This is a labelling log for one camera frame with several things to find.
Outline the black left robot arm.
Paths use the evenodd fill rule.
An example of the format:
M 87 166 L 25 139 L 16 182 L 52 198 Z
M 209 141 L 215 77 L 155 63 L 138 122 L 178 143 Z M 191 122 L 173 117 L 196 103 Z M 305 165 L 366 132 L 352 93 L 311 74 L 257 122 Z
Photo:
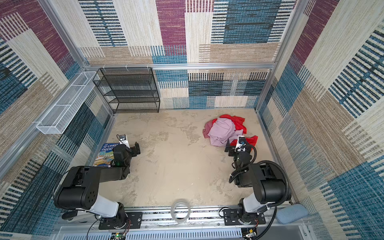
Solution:
M 140 145 L 125 144 L 113 148 L 114 159 L 108 167 L 72 167 L 54 196 L 59 209 L 85 211 L 100 217 L 102 229 L 122 229 L 130 219 L 120 202 L 111 201 L 99 194 L 99 185 L 104 182 L 126 179 L 130 173 L 131 160 L 141 153 Z

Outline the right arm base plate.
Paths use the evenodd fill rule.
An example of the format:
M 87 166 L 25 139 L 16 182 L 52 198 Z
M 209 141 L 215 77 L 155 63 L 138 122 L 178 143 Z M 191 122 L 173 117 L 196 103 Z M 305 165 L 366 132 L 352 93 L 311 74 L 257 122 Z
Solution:
M 254 213 L 244 213 L 240 217 L 237 209 L 221 208 L 219 210 L 219 216 L 224 219 L 225 226 L 266 224 L 264 216 Z

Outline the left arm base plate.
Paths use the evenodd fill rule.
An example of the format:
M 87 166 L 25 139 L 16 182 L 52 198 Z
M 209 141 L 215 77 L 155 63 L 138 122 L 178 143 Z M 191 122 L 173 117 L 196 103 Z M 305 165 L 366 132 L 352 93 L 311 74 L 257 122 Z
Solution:
M 142 212 L 125 212 L 122 220 L 117 218 L 101 218 L 99 230 L 139 229 L 142 224 Z

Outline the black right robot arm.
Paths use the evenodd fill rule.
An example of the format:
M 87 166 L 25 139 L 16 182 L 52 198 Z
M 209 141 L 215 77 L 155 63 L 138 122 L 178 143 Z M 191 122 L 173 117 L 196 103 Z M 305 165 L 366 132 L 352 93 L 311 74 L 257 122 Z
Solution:
M 252 188 L 253 193 L 242 198 L 236 210 L 225 210 L 224 217 L 230 219 L 228 225 L 265 224 L 264 213 L 275 210 L 291 198 L 291 189 L 285 170 L 273 161 L 256 161 L 257 149 L 245 138 L 240 138 L 235 146 L 227 143 L 225 152 L 233 157 L 229 183 L 239 188 Z

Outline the dark pink cloth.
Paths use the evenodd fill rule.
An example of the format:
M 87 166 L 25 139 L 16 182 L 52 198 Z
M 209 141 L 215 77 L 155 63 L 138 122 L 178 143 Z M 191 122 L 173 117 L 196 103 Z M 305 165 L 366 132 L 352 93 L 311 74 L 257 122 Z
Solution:
M 203 136 L 205 139 L 209 139 L 209 132 L 213 126 L 213 120 L 208 121 L 203 128 Z

